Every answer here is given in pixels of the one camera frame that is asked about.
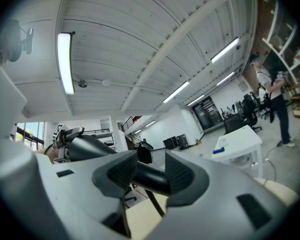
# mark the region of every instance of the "fluorescent light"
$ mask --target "fluorescent light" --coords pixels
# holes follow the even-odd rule
[[[195,103],[198,100],[200,100],[203,96],[205,96],[205,95],[201,95],[199,98],[196,98],[194,101],[192,101],[191,103],[189,103],[188,106],[191,106],[193,103]]]
[[[220,52],[218,52],[214,57],[212,57],[211,62],[215,63],[218,59],[220,59],[223,55],[225,55],[232,47],[239,43],[239,38],[237,37],[231,43],[229,43],[225,48],[223,48]]]
[[[186,81],[183,85],[181,85],[178,89],[176,89],[168,98],[166,98],[163,103],[167,103],[170,101],[174,96],[176,96],[179,92],[181,92],[182,89],[184,89],[189,84],[188,81]]]
[[[235,72],[232,72],[230,75],[226,76],[224,79],[222,79],[220,82],[218,82],[216,85],[221,85],[224,81],[226,81],[229,77],[231,77]]]
[[[150,125],[152,125],[155,121],[152,121],[151,123],[147,124],[145,127],[148,127]]]
[[[71,33],[60,33],[57,39],[58,63],[63,88],[66,94],[75,94],[71,71]]]

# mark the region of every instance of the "white ceiling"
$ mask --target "white ceiling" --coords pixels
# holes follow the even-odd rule
[[[256,24],[256,0],[220,1],[23,0],[12,17],[24,29],[34,28],[33,52],[5,69],[28,99],[25,120],[152,115],[213,92],[233,70],[242,72]],[[89,83],[75,85],[74,95],[64,93],[59,78],[60,32],[75,32],[72,72]],[[235,37],[240,49],[211,64]],[[112,85],[103,86],[105,79]],[[185,81],[190,84],[163,104]]]

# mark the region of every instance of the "doorway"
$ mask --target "doorway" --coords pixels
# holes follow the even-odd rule
[[[204,130],[222,123],[222,117],[210,97],[193,106],[193,111]]]

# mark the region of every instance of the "blue object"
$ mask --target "blue object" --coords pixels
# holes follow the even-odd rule
[[[224,148],[224,147],[222,147],[222,148],[220,148],[220,149],[216,149],[216,150],[214,150],[212,153],[216,154],[216,153],[221,153],[221,152],[223,152],[223,151],[225,151],[225,148]]]

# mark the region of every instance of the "person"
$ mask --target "person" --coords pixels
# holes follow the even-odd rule
[[[58,158],[59,149],[57,147],[53,146],[53,147],[49,148],[47,151],[46,151],[46,148],[43,148],[43,149],[39,149],[39,150],[34,150],[34,151],[32,151],[32,153],[46,155],[50,159],[50,162],[53,163],[54,159]]]
[[[270,73],[263,68],[258,54],[252,54],[249,58],[250,64],[254,67],[258,82],[269,93],[271,106],[276,111],[280,121],[281,141],[285,147],[294,148],[294,138],[289,134],[289,118],[284,97],[281,94],[281,86],[285,84],[285,79],[272,80]]]
[[[261,101],[264,100],[266,95],[266,89],[259,83],[259,98]]]

